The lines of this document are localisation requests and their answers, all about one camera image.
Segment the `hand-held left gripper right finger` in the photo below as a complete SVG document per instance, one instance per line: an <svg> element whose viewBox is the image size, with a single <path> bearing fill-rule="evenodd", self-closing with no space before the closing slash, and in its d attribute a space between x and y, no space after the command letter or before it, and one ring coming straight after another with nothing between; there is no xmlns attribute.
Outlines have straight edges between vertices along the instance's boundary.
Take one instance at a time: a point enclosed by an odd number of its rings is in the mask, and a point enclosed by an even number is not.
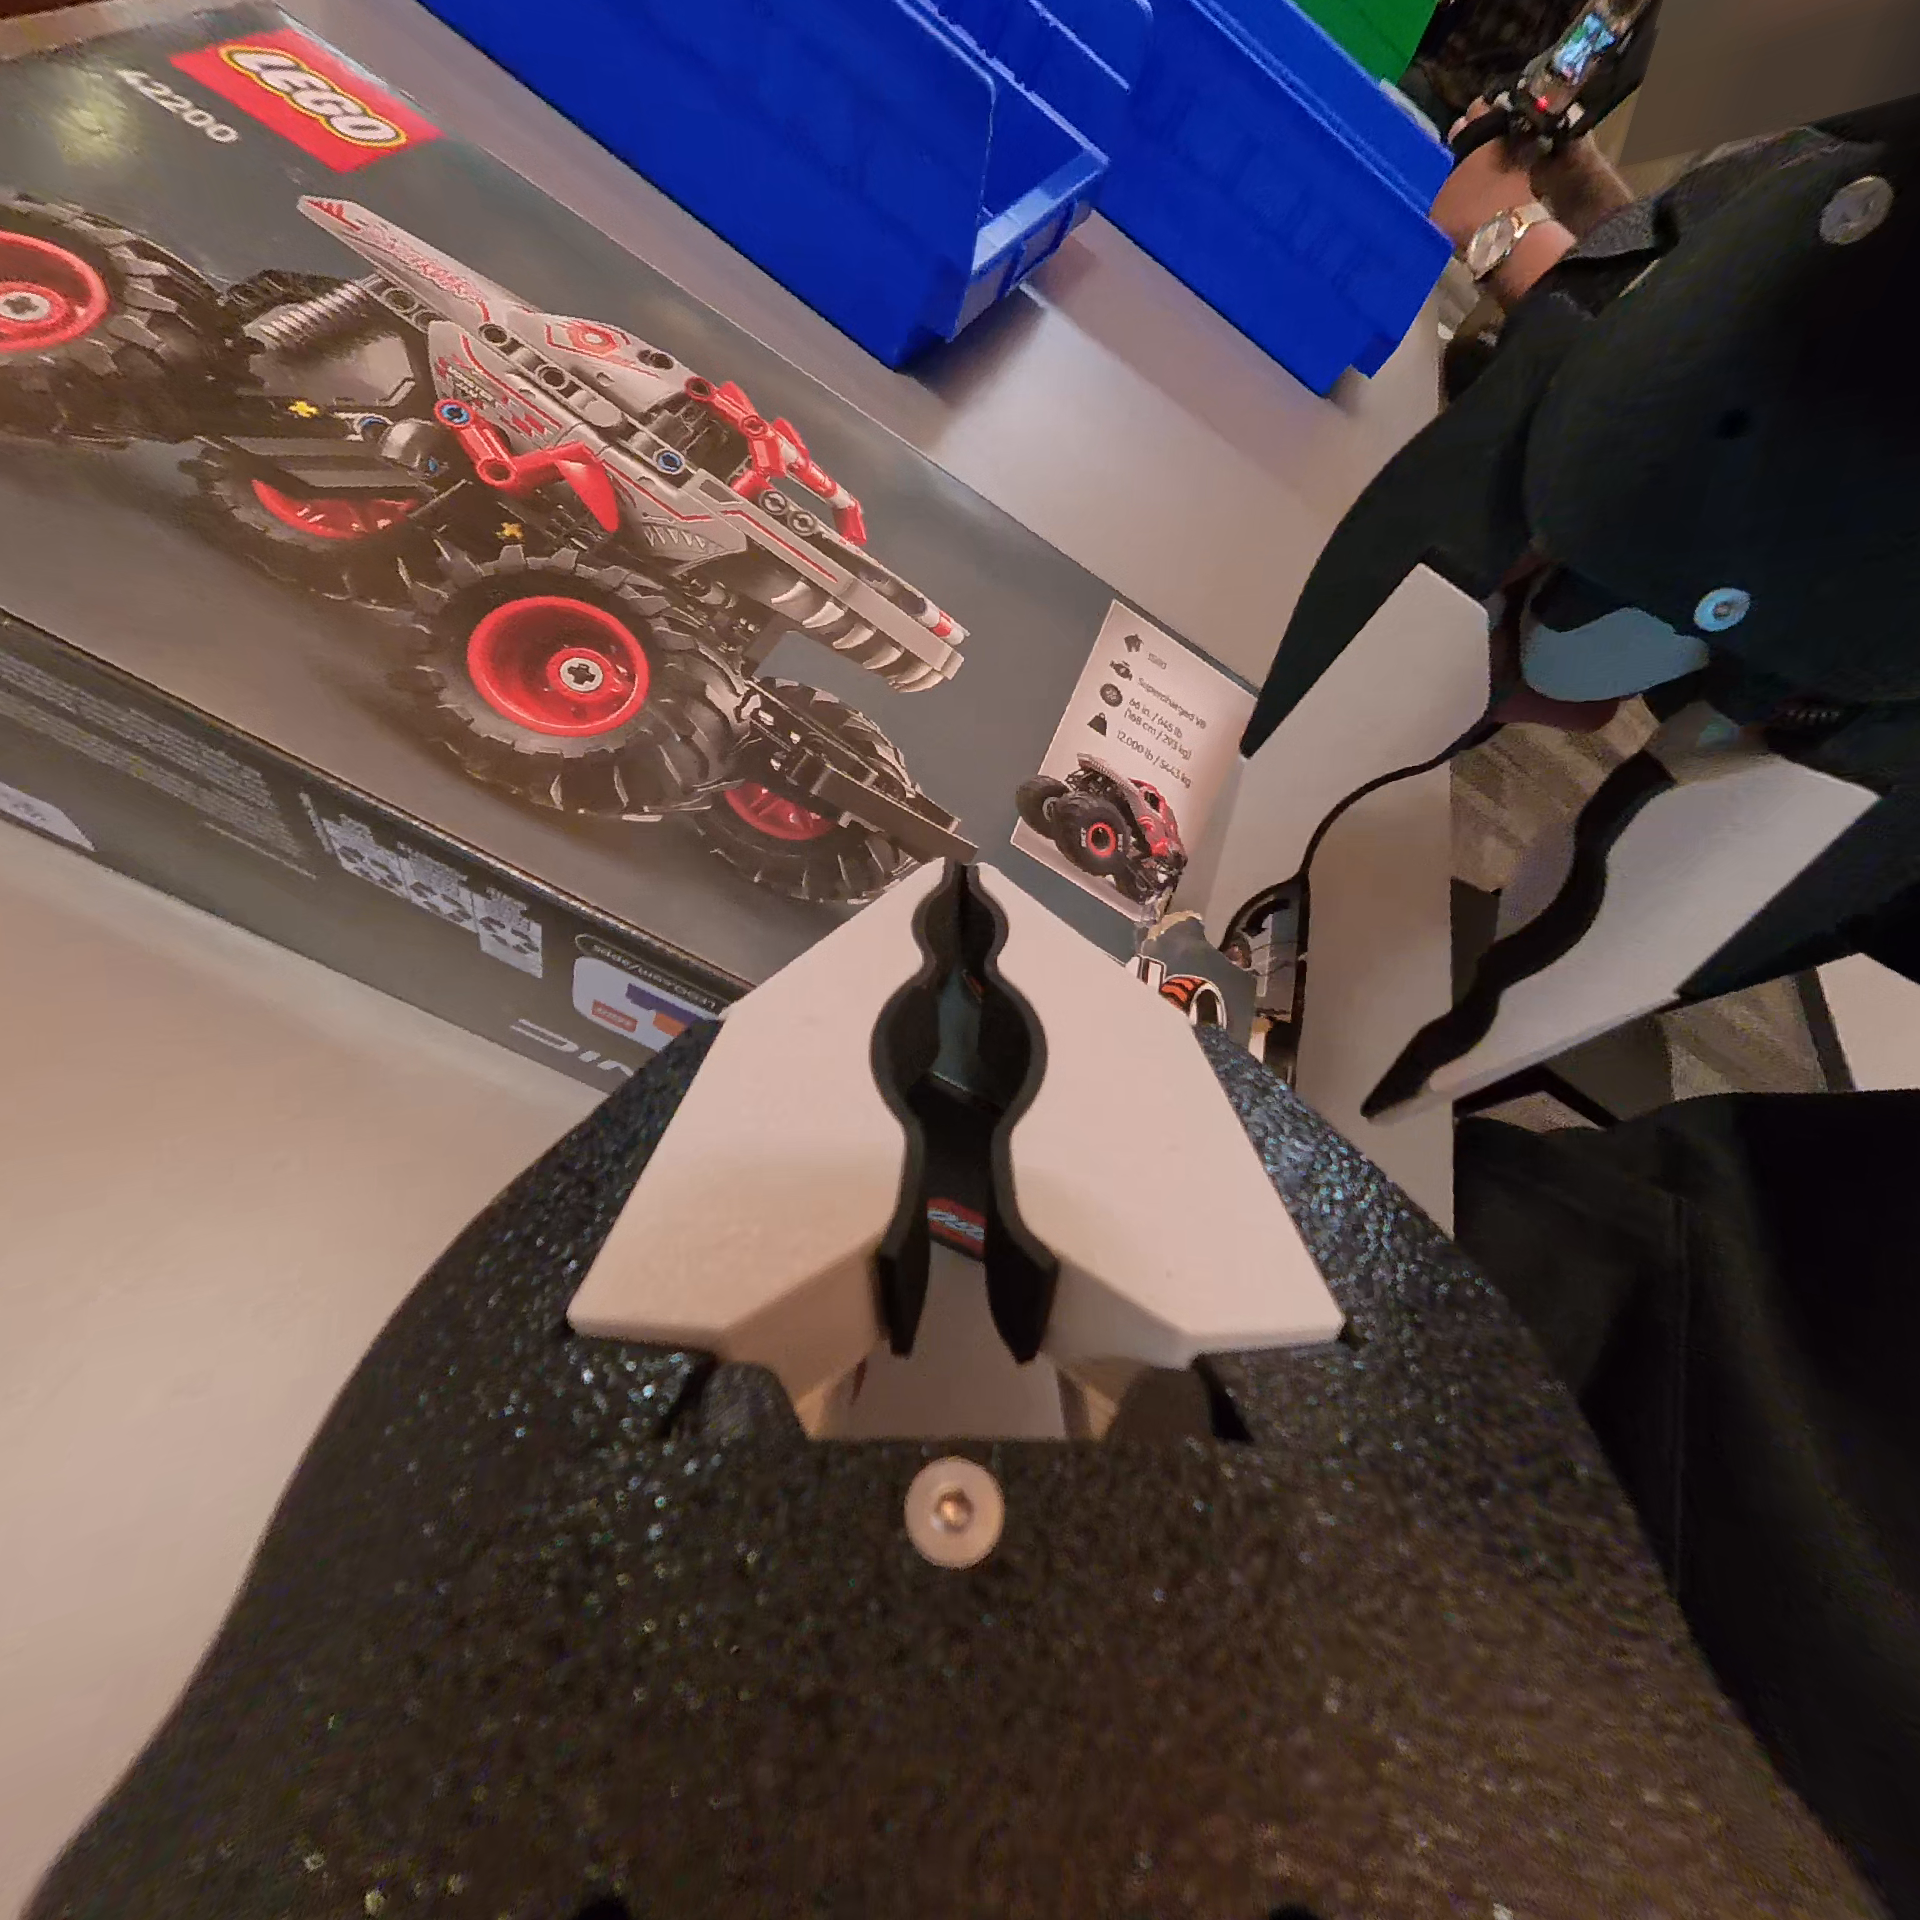
<svg viewBox="0 0 1920 1920"><path fill-rule="evenodd" d="M1218 1364L1343 1312L1202 1031L990 867L955 920L957 1429L1244 1429Z"/></svg>

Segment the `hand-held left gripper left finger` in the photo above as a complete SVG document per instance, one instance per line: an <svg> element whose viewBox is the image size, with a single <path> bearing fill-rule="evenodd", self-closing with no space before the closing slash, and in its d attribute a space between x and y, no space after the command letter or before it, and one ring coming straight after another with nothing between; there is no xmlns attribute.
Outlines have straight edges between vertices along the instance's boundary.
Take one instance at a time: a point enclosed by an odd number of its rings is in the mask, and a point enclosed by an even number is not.
<svg viewBox="0 0 1920 1920"><path fill-rule="evenodd" d="M810 1435L885 1343L873 1255L906 1128L873 1072L885 1004L926 964L923 867L726 1011L566 1323L773 1374Z"/></svg>

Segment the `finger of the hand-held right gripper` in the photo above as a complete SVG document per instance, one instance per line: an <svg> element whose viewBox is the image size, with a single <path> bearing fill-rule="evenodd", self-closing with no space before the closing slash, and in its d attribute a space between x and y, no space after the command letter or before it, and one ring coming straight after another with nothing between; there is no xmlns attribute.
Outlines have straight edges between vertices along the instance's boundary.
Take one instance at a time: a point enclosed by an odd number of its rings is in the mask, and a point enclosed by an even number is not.
<svg viewBox="0 0 1920 1920"><path fill-rule="evenodd" d="M1623 762L1577 814L1533 909L1497 933L1362 1116L1461 1100L1681 1002L1877 802L1761 748L1647 748Z"/></svg>
<svg viewBox="0 0 1920 1920"><path fill-rule="evenodd" d="M1358 637L1229 773L1211 859L1211 933L1292 880L1324 821L1367 784L1427 765L1492 700L1485 606L1417 566Z"/></svg>

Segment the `toy monster truck box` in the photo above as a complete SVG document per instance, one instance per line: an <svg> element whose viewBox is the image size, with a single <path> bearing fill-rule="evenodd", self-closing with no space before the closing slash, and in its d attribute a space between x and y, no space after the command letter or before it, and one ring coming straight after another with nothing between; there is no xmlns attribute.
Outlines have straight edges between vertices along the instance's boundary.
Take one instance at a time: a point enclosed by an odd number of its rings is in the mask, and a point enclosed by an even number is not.
<svg viewBox="0 0 1920 1920"><path fill-rule="evenodd" d="M5 818L593 1087L919 867L1205 909L1218 653L269 5L5 24Z"/></svg>

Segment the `blue plastic bin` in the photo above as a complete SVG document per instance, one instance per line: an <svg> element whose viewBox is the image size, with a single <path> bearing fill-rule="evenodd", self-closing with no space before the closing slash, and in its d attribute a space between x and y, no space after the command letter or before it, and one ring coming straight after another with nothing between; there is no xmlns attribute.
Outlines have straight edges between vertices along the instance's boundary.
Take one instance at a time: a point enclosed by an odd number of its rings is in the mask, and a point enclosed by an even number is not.
<svg viewBox="0 0 1920 1920"><path fill-rule="evenodd" d="M1094 211L1313 394L1402 346L1451 157L1297 5L934 10L1105 157Z"/></svg>
<svg viewBox="0 0 1920 1920"><path fill-rule="evenodd" d="M1151 35L1150 5L427 10L890 368L1089 214Z"/></svg>

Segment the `green bin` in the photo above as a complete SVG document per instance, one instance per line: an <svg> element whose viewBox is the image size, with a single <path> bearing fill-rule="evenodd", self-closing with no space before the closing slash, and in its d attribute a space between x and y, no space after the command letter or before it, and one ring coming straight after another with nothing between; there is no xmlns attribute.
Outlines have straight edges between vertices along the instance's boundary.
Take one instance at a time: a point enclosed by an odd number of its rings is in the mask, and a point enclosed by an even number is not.
<svg viewBox="0 0 1920 1920"><path fill-rule="evenodd" d="M1308 14L1338 45L1342 45L1377 80L1402 83L1417 58L1434 14L1443 7L1421 2L1321 2L1302 0Z"/></svg>

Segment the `person's dark clothing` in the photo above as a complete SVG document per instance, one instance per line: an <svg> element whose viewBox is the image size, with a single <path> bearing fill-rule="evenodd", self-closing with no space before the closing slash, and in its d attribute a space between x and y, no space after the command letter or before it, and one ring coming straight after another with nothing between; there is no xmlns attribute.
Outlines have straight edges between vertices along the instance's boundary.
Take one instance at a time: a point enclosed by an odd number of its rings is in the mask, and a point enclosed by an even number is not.
<svg viewBox="0 0 1920 1920"><path fill-rule="evenodd" d="M1574 1392L1724 1691L1918 1914L1918 1093L1455 1126L1455 1240Z"/></svg>

